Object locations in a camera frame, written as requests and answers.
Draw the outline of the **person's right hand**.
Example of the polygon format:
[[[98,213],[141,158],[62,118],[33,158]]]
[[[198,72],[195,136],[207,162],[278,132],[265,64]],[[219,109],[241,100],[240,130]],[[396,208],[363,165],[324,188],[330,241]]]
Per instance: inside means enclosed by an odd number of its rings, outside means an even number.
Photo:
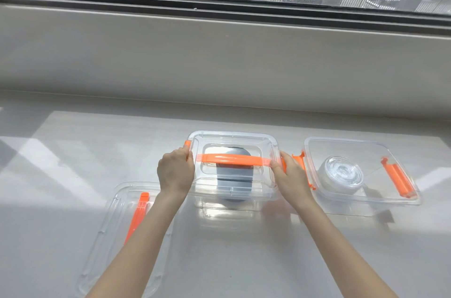
[[[284,179],[275,179],[275,183],[283,198],[300,214],[302,210],[316,203],[307,174],[288,153],[280,151],[280,156],[285,164],[281,164],[284,168]]]

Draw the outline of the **person's left hand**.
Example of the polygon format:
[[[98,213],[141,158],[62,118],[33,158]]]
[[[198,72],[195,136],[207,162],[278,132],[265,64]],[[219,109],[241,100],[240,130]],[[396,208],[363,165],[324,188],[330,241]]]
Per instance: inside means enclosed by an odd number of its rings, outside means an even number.
[[[165,153],[158,162],[157,175],[161,194],[179,203],[187,197],[194,181],[194,175],[187,175],[187,145]]]

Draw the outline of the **person's right forearm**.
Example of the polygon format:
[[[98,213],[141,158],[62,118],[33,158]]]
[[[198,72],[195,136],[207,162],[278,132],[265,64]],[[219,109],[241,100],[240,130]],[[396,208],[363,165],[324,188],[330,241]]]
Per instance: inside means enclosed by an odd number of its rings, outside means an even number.
[[[343,298],[399,298],[314,200],[289,204],[306,225]]]

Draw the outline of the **gray round object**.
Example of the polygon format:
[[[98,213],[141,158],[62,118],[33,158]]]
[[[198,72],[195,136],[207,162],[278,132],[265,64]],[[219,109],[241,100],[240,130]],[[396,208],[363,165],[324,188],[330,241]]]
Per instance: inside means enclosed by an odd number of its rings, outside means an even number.
[[[245,197],[252,191],[253,166],[236,164],[216,164],[217,188],[221,191],[229,191],[232,197],[236,193],[245,193]]]

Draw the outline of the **clear round container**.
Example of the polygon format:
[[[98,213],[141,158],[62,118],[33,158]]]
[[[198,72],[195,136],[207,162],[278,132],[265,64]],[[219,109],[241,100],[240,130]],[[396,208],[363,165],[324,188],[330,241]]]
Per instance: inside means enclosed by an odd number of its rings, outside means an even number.
[[[330,156],[317,170],[319,183],[328,193],[353,195],[364,184],[358,164],[342,156]]]

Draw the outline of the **dark window frame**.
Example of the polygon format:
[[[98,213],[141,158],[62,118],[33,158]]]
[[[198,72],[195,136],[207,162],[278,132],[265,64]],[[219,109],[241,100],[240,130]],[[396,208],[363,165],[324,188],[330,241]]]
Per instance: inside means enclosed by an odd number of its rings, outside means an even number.
[[[451,15],[422,12],[255,0],[0,0],[0,4],[451,39]]]

